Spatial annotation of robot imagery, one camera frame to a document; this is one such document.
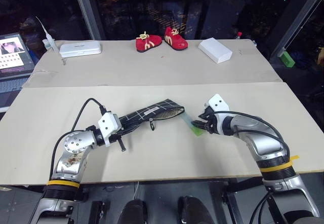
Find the shoe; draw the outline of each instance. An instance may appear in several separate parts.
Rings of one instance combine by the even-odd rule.
[[[179,223],[215,224],[205,205],[197,198],[186,196],[178,201]]]
[[[138,52],[145,52],[162,43],[162,38],[158,35],[148,35],[146,31],[136,38],[136,49]]]
[[[147,219],[148,213],[145,202],[135,199],[126,204],[117,224],[144,224],[147,223]]]
[[[188,48],[187,41],[179,35],[179,32],[175,28],[167,27],[164,34],[164,40],[176,51],[182,51]]]

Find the wooden board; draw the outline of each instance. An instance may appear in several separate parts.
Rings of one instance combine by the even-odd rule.
[[[198,48],[201,40],[189,40],[184,51],[163,42],[144,53],[136,51],[134,40],[100,41],[101,54],[67,58],[65,66],[50,50],[24,87],[282,82],[249,39],[219,41],[233,51],[231,59],[220,64]]]
[[[113,113],[127,113],[169,98],[197,119],[204,103],[219,93],[233,111],[257,115],[273,124],[290,146],[296,171],[324,169],[324,134],[285,83],[178,86],[98,86],[24,88],[0,121],[0,184],[45,184],[56,140],[71,129],[80,107],[94,97]],[[98,107],[89,103],[78,129],[96,124]],[[170,180],[259,175],[245,143],[234,137],[197,137],[178,116],[144,123],[118,143],[89,157],[83,183]],[[57,156],[62,153],[62,145]]]

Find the green object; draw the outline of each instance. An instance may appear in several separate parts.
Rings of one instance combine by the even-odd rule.
[[[293,60],[293,58],[291,58],[287,51],[285,51],[283,55],[280,56],[280,60],[285,64],[285,66],[289,68],[292,68],[295,64],[295,61]]]
[[[189,126],[191,131],[197,136],[201,136],[205,131],[203,129],[199,129],[191,124],[192,119],[190,118],[189,115],[187,115],[186,112],[181,114],[181,118],[186,122],[186,124]]]
[[[199,128],[193,126],[193,125],[190,127],[190,129],[198,137],[201,136],[205,132],[203,129],[199,129]]]

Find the red shoe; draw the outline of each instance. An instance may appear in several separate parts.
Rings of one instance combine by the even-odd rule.
[[[162,38],[158,35],[148,35],[146,31],[136,38],[136,49],[138,52],[145,52],[162,43]]]
[[[164,34],[164,40],[176,51],[182,51],[188,48],[187,41],[179,35],[178,30],[175,28],[172,29],[171,27],[167,27]]]

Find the white box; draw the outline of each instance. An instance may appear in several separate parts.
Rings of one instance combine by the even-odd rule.
[[[101,53],[99,41],[84,41],[61,45],[60,54],[63,58],[73,56],[86,56]]]
[[[232,51],[214,38],[203,40],[199,46],[217,64],[231,59]]]

